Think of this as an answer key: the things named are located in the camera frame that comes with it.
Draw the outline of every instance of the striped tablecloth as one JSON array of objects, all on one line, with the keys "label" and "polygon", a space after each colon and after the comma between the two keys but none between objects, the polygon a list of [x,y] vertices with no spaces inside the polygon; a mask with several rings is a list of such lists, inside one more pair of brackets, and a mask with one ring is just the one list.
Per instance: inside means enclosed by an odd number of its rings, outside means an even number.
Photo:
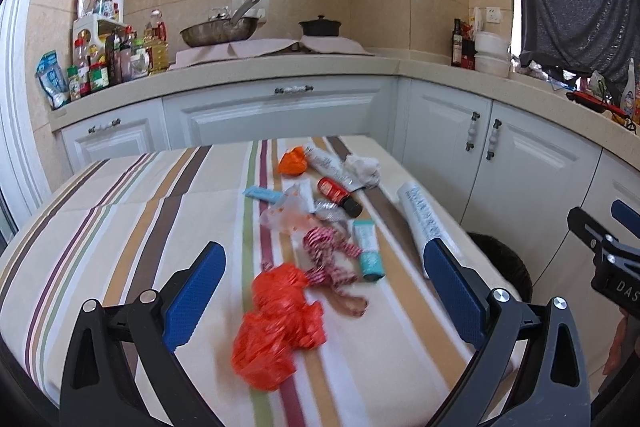
[{"label": "striped tablecloth", "polygon": [[[242,191],[284,190],[277,171],[289,148],[310,138],[274,139],[167,151],[97,162],[54,195],[0,257],[0,333],[15,358],[54,402],[66,348],[82,302],[131,302],[188,267],[209,241],[225,247],[226,273],[190,342],[176,351],[197,389],[228,426],[424,425],[462,374],[471,352],[418,268],[406,222],[394,202],[411,180],[366,137],[315,138],[344,155],[375,156],[382,185],[360,196],[362,219],[378,225],[387,276],[350,288],[369,299],[364,317],[338,314],[321,291],[328,341],[296,354],[297,372],[274,393],[249,389],[231,370],[231,344],[251,309],[261,261],[307,262],[286,235],[262,229],[266,204]],[[306,174],[318,178],[314,172]],[[434,202],[443,225],[490,287],[513,290]],[[127,359],[150,412],[168,422],[134,349]]]}]

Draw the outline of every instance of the drawer handle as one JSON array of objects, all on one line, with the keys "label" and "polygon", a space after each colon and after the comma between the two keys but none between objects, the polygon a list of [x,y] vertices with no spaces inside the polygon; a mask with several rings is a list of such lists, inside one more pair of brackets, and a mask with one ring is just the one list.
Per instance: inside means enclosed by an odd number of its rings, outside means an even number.
[{"label": "drawer handle", "polygon": [[495,146],[498,144],[498,129],[500,129],[501,125],[502,122],[496,118],[494,127],[491,129],[491,136],[489,137],[489,147],[487,147],[486,150],[487,161],[491,161],[491,158],[495,156]]},{"label": "drawer handle", "polygon": [[117,125],[120,125],[120,124],[121,124],[120,118],[116,118],[115,120],[112,120],[111,124],[109,125],[99,125],[98,127],[94,125],[93,127],[89,127],[89,134],[94,134],[100,131],[106,131],[107,129],[110,129],[111,127],[116,127]]},{"label": "drawer handle", "polygon": [[471,125],[469,125],[469,133],[466,138],[466,151],[469,152],[476,146],[476,134],[478,134],[478,122],[480,120],[480,113],[474,111],[471,115]]},{"label": "drawer handle", "polygon": [[313,91],[314,86],[276,87],[273,94],[297,94],[299,92]]}]

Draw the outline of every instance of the cabinet door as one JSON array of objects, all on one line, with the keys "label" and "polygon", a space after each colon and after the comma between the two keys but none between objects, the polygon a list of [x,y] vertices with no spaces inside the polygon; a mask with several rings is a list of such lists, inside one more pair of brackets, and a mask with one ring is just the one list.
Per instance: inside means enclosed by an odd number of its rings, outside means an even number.
[{"label": "cabinet door", "polygon": [[62,130],[71,167],[169,149],[162,100],[127,105]]},{"label": "cabinet door", "polygon": [[[495,156],[487,159],[492,135]],[[569,210],[584,201],[601,151],[571,131],[494,102],[462,227],[514,250],[535,283],[567,234]]]},{"label": "cabinet door", "polygon": [[[621,243],[640,248],[640,240],[611,217],[611,203],[616,200],[640,212],[640,172],[603,151],[582,207]],[[569,303],[589,374],[606,362],[616,326],[622,318],[615,304],[591,289],[593,273],[593,253],[570,233],[533,286],[536,303],[547,303],[555,296]]]},{"label": "cabinet door", "polygon": [[303,77],[210,87],[164,99],[172,148],[366,134],[390,146],[396,78]]},{"label": "cabinet door", "polygon": [[[457,222],[474,186],[491,106],[487,98],[430,82],[412,81],[409,89],[402,165]],[[475,136],[467,150],[470,129]]]}]

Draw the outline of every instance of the green stripe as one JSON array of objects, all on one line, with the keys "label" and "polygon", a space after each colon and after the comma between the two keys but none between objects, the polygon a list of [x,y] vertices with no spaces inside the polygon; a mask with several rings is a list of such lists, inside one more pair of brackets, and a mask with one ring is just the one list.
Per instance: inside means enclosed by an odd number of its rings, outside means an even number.
[{"label": "green stripe", "polygon": [[153,153],[151,156],[149,156],[148,159],[146,159],[144,162],[142,162],[136,169],[136,174],[129,180],[129,182],[127,182],[126,185],[124,185],[123,187],[120,188],[120,190],[118,191],[118,195],[116,196],[116,198],[114,198],[113,203],[108,203],[106,204],[104,207],[102,207],[100,209],[101,212],[104,212],[104,210],[106,210],[102,216],[100,217],[100,219],[95,223],[94,225],[94,229],[92,230],[91,234],[89,235],[89,237],[87,238],[87,240],[84,243],[84,247],[82,247],[82,249],[79,251],[79,253],[76,255],[76,258],[74,259],[73,264],[69,267],[69,270],[66,272],[65,274],[65,280],[62,283],[62,286],[60,286],[60,292],[58,292],[58,297],[56,298],[56,301],[54,302],[53,308],[51,309],[52,311],[49,313],[49,317],[47,317],[47,324],[45,325],[44,331],[42,332],[42,336],[40,338],[40,342],[38,344],[36,344],[34,346],[34,349],[38,349],[38,346],[41,346],[40,348],[40,357],[38,359],[38,378],[40,380],[40,382],[44,382],[44,352],[46,350],[46,346],[47,346],[47,339],[49,338],[49,331],[53,325],[53,321],[56,317],[56,314],[58,313],[58,309],[60,308],[60,304],[62,302],[62,299],[65,295],[65,291],[68,288],[71,279],[73,279],[73,275],[76,272],[76,269],[78,268],[78,265],[80,264],[80,261],[82,260],[82,257],[84,257],[84,254],[86,253],[86,251],[88,250],[89,246],[91,245],[91,243],[93,242],[95,235],[97,234],[98,230],[100,230],[101,225],[103,224],[104,220],[106,219],[106,217],[109,215],[109,213],[111,212],[111,209],[116,206],[116,203],[118,203],[124,196],[125,194],[127,194],[127,192],[129,191],[129,189],[131,188],[131,185],[135,182],[136,179],[138,179],[138,177],[140,176],[140,174],[142,174],[143,171],[145,171],[145,169],[151,165],[151,163],[153,163],[153,160],[155,158],[157,158],[159,155],[159,153]]},{"label": "green stripe", "polygon": [[[246,175],[246,188],[255,184],[255,161],[258,155],[258,142],[254,142],[249,156],[249,168]],[[251,299],[251,283],[254,281],[254,200],[244,198],[242,216],[242,309],[244,313],[254,307]],[[249,388],[254,406],[256,427],[273,427],[273,413],[266,393]]]}]

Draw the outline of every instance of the electrical outlet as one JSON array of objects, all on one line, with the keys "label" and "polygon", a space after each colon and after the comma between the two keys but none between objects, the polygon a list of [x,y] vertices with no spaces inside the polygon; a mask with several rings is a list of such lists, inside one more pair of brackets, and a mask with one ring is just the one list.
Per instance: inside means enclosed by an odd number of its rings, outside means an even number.
[{"label": "electrical outlet", "polygon": [[[235,13],[236,10],[242,6],[245,0],[231,0],[231,13]],[[267,15],[269,14],[269,0],[260,0],[253,8],[247,13],[249,17],[258,17],[261,23],[267,22]]]},{"label": "electrical outlet", "polygon": [[500,10],[500,8],[487,8],[486,21],[494,24],[500,24],[502,22],[502,10]]}]

